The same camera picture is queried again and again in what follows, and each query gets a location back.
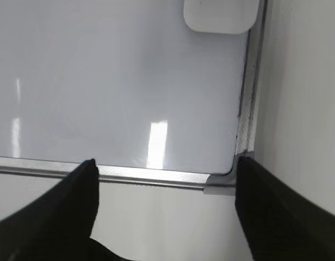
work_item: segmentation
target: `whiteboard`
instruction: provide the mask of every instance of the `whiteboard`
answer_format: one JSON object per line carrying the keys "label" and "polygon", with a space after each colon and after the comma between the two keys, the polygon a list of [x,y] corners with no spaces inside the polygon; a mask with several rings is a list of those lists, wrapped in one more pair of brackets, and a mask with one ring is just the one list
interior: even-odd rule
{"label": "whiteboard", "polygon": [[0,0],[0,156],[228,172],[246,38],[182,0]]}

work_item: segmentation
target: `black object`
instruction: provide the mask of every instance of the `black object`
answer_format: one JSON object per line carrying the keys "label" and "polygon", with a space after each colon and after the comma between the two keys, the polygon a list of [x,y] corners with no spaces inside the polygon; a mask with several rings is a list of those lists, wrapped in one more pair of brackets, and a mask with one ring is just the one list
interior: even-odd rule
{"label": "black object", "polygon": [[335,216],[251,158],[239,159],[235,207],[255,261],[335,260]]}
{"label": "black object", "polygon": [[0,261],[125,260],[90,239],[98,169],[87,160],[54,188],[0,222]]}

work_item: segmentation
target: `white wall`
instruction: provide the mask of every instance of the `white wall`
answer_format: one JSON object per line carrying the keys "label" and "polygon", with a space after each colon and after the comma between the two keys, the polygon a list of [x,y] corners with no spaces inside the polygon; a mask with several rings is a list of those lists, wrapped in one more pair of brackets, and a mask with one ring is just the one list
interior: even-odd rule
{"label": "white wall", "polygon": [[[0,175],[0,219],[57,182]],[[252,260],[234,197],[200,191],[101,183],[92,237],[135,260]]]}
{"label": "white wall", "polygon": [[274,0],[255,157],[335,214],[335,0]]}

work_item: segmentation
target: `white whiteboard surface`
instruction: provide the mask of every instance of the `white whiteboard surface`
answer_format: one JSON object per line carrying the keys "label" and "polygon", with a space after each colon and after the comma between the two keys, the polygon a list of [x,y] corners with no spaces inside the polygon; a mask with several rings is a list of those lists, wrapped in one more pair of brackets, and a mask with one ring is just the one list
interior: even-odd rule
{"label": "white whiteboard surface", "polygon": [[259,0],[184,0],[184,19],[194,31],[241,34],[256,21]]}
{"label": "white whiteboard surface", "polygon": [[147,167],[162,123],[162,168],[227,172],[246,37],[182,0],[0,0],[0,156]]}

